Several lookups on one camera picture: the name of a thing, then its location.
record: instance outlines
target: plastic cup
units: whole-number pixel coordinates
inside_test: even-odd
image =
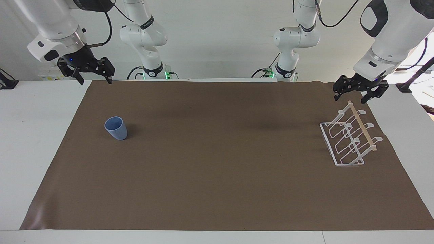
[[[104,127],[117,140],[123,140],[127,138],[127,127],[125,126],[124,120],[119,116],[114,116],[107,119]]]

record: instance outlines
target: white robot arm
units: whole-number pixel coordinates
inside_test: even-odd
[[[307,48],[319,43],[321,34],[316,26],[316,5],[314,0],[298,0],[294,8],[298,27],[282,28],[274,34],[274,44],[282,53],[273,73],[277,80],[287,81],[294,74],[299,60],[295,48]]]
[[[156,46],[167,43],[165,29],[151,15],[145,0],[123,0],[128,17],[134,24],[122,26],[122,41],[132,47],[143,63],[145,79],[165,79],[166,66]]]
[[[57,66],[65,76],[83,84],[80,72],[104,76],[111,84],[115,68],[103,57],[97,60],[86,43],[83,30],[71,16],[70,8],[107,12],[111,0],[15,0],[26,17],[36,25],[39,35],[28,45],[41,62],[57,58]]]
[[[334,84],[335,100],[355,90],[367,92],[362,103],[381,97],[388,88],[383,80],[386,75],[394,72],[432,31],[434,1],[373,0],[363,11],[360,24],[375,42],[354,66],[355,75],[352,78],[341,76]]]

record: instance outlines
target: black cable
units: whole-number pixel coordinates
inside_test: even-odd
[[[274,58],[274,60],[271,62],[270,66],[268,66],[268,68],[271,68],[271,66],[274,64],[274,61],[276,61],[276,59],[279,57],[281,53],[278,53],[277,56]]]
[[[338,22],[338,23],[336,23],[336,24],[334,24],[334,25],[332,25],[332,26],[329,26],[329,25],[326,25],[323,21],[322,21],[322,16],[321,16],[321,10],[320,10],[320,8],[319,8],[319,4],[318,4],[318,1],[317,0],[315,0],[315,5],[316,5],[316,7],[317,7],[317,10],[318,10],[318,17],[319,17],[319,21],[321,21],[321,24],[322,25],[324,25],[325,27],[328,27],[328,28],[333,28],[333,27],[336,27],[337,25],[339,25],[346,17],[347,17],[347,15],[351,12],[351,10],[354,8],[354,6],[357,4],[359,2],[359,0],[356,0],[355,2],[354,2],[354,4],[351,6],[351,8],[348,10],[348,12],[342,17],[342,19]]]
[[[140,68],[140,66],[137,66],[137,67],[133,68],[133,69],[130,71],[130,73],[128,74],[127,79],[130,79],[131,74],[132,74],[136,69],[139,69],[139,68]]]
[[[253,78],[257,73],[261,72],[262,70],[263,70],[263,69],[258,69],[257,71],[255,71],[255,73],[252,74],[252,77],[251,77],[251,78]]]
[[[425,73],[431,66],[434,64],[434,57],[430,59],[426,64],[422,66],[406,83],[404,84],[397,84],[400,90],[408,90],[410,85],[419,78],[423,73]]]
[[[169,75],[173,75],[173,74],[175,74],[176,77],[179,79],[179,76],[178,76],[178,74],[176,72],[169,72]]]
[[[143,75],[143,73],[137,73],[137,74],[134,76],[134,79],[137,79],[137,75]]]
[[[14,78],[12,75],[10,75],[8,72],[6,72],[4,69],[0,69],[0,70],[1,70],[3,73],[9,75],[13,80],[15,80],[15,78]]]
[[[414,82],[414,83],[412,83],[412,85],[419,84],[419,83],[423,83],[423,82],[428,81],[428,80],[433,79],[433,78],[434,78],[434,77],[431,77],[431,78],[426,79],[426,80],[423,80],[423,81]]]
[[[104,5],[101,3],[101,1],[98,0],[98,2],[99,2],[99,4],[101,5],[101,7],[104,9]],[[109,29],[108,38],[107,38],[107,40],[106,40],[105,42],[103,42],[103,43],[97,43],[97,44],[89,45],[89,48],[98,47],[98,46],[103,46],[103,45],[107,44],[107,43],[110,41],[110,39],[112,38],[112,33],[113,33],[112,22],[110,21],[110,17],[109,17],[109,14],[107,13],[107,11],[104,11],[104,13],[105,13],[105,17],[107,17],[107,22],[109,23],[109,24],[108,24],[108,29]]]
[[[128,18],[119,8],[118,8],[118,6],[116,6],[115,5],[115,8],[127,19],[127,20],[129,20],[129,21],[131,21],[131,22],[134,22],[134,21],[132,21],[130,18]]]
[[[428,37],[425,38],[425,47],[424,47],[424,51],[422,52],[422,55],[421,55],[421,57],[419,58],[419,60],[418,60],[414,65],[412,65],[412,66],[410,66],[410,67],[408,67],[408,68],[396,69],[396,71],[406,71],[406,70],[409,70],[409,69],[411,69],[411,68],[416,67],[416,65],[418,65],[418,63],[422,60],[422,58],[424,58],[425,53],[426,53],[426,51],[427,51],[427,47],[428,47]]]
[[[278,53],[277,56],[274,58],[274,60],[271,62],[270,66],[268,68],[271,68],[271,66],[274,64],[274,61],[279,57],[281,53]]]

